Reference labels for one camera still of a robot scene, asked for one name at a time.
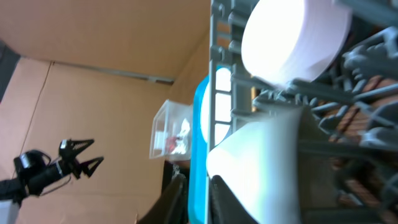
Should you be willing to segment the large pink plate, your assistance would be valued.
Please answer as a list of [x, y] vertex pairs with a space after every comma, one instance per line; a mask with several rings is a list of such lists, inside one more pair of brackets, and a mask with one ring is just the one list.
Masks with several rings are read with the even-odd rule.
[[[216, 89], [221, 91], [231, 90], [231, 71], [225, 67], [217, 67]], [[200, 94], [200, 129], [205, 142], [208, 142], [210, 91], [208, 78], [205, 80], [205, 90]], [[231, 96], [223, 93], [215, 95], [215, 119], [222, 122], [230, 122]], [[219, 144], [228, 134], [230, 124], [215, 124], [215, 145]]]

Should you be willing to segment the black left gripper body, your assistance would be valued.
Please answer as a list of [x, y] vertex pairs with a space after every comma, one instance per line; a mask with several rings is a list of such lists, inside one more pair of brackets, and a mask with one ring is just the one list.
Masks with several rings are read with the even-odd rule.
[[48, 185], [54, 184], [68, 175], [74, 176], [77, 180], [81, 178], [82, 169], [77, 155], [77, 152], [63, 153], [59, 160], [46, 167]]

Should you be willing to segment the white napkin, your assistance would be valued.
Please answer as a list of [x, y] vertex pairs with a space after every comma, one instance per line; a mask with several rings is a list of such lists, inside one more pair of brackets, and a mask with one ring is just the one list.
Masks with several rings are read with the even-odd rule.
[[185, 118], [182, 121], [181, 130], [175, 136], [174, 148], [171, 154], [186, 154], [188, 152], [188, 141], [190, 139], [190, 122]]

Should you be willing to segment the pale green cup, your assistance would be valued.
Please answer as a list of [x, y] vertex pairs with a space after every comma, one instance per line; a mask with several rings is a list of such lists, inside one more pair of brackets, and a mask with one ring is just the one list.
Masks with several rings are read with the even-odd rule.
[[258, 223], [300, 223], [297, 141], [300, 108], [250, 121], [207, 155], [210, 177], [220, 176]]

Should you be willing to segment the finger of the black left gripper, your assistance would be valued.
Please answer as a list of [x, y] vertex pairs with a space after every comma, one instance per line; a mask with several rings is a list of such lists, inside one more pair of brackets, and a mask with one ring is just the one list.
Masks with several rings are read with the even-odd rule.
[[84, 161], [80, 164], [80, 171], [87, 177], [91, 177], [98, 166], [103, 162], [104, 157], [96, 157], [94, 159]]
[[77, 155], [83, 152], [86, 148], [95, 142], [94, 139], [86, 140], [72, 140], [64, 139], [60, 143], [58, 150], [59, 156], [62, 159], [74, 159]]

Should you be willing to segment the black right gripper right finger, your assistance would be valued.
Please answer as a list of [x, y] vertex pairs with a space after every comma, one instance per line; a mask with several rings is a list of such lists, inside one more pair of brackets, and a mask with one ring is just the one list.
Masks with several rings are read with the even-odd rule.
[[257, 224], [219, 175], [210, 182], [210, 218], [214, 224]]

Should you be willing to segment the red snack wrapper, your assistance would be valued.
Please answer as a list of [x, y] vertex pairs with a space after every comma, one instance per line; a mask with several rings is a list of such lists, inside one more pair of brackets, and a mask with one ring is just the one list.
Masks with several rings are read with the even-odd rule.
[[179, 140], [179, 138], [176, 136], [171, 136], [171, 137], [167, 138], [166, 143], [165, 143], [165, 150], [171, 154], [177, 147], [178, 140]]

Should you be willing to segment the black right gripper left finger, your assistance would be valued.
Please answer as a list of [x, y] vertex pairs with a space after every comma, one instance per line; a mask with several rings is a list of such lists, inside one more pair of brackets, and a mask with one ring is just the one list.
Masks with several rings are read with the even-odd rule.
[[137, 224], [188, 223], [188, 182], [183, 174], [176, 175], [153, 207]]

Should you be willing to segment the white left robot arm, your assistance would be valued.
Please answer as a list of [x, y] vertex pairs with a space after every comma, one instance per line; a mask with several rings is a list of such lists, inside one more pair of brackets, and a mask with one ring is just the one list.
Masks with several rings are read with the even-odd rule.
[[104, 157], [80, 162], [77, 156], [94, 142], [94, 139], [64, 139], [60, 142], [56, 159], [38, 149], [15, 157], [13, 163], [16, 176], [1, 181], [1, 223], [15, 223], [24, 199], [42, 197], [63, 187], [65, 184], [44, 190], [59, 180], [65, 177], [79, 179], [82, 174], [91, 177]]

